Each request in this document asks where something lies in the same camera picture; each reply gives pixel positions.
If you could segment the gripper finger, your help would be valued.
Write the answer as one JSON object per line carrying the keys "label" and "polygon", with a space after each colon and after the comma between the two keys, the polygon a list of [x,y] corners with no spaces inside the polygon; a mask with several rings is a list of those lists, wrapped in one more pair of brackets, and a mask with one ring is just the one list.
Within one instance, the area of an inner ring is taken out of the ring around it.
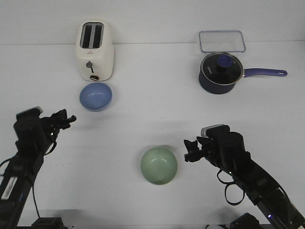
{"label": "gripper finger", "polygon": [[67,111],[66,109],[62,109],[56,113],[53,113],[51,115],[51,118],[55,121],[55,122],[63,122],[65,119],[69,118],[67,116]]}
{"label": "gripper finger", "polygon": [[198,147],[198,141],[189,141],[189,140],[184,140],[184,145],[187,149],[188,154],[201,154],[202,150]]}
{"label": "gripper finger", "polygon": [[63,122],[62,122],[62,129],[65,130],[65,129],[68,129],[71,127],[71,123],[75,122],[77,120],[76,116],[72,115],[71,117],[65,119]]}
{"label": "gripper finger", "polygon": [[203,150],[191,151],[184,155],[184,160],[185,162],[193,163],[199,161],[203,157],[208,156],[208,154],[209,154],[208,152]]}

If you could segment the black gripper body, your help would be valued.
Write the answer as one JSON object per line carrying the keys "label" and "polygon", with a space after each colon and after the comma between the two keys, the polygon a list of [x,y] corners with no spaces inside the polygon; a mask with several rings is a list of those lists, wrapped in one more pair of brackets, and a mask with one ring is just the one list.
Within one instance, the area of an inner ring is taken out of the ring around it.
{"label": "black gripper body", "polygon": [[17,135],[16,147],[49,148],[56,147],[62,122],[55,122],[51,116],[29,116],[16,120],[13,127]]}
{"label": "black gripper body", "polygon": [[244,146],[244,138],[230,130],[228,125],[211,130],[209,137],[197,137],[201,150],[208,152],[204,157],[215,167],[247,167],[250,153]]}

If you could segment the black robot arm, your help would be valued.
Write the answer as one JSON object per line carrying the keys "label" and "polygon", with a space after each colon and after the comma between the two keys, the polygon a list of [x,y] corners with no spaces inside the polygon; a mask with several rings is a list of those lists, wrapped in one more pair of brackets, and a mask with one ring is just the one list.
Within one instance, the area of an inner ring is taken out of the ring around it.
{"label": "black robot arm", "polygon": [[238,186],[243,196],[257,206],[275,229],[302,229],[305,218],[292,204],[281,185],[246,151],[244,138],[230,130],[228,125],[213,125],[201,130],[195,141],[184,140],[186,162],[205,158],[219,172],[225,172],[232,181],[227,187]]}
{"label": "black robot arm", "polygon": [[17,228],[25,202],[33,192],[44,157],[57,146],[60,130],[70,128],[76,116],[67,116],[65,109],[50,117],[40,117],[42,109],[34,107],[16,115],[13,125],[17,135],[17,153],[4,160],[7,164],[0,184],[0,227]]}

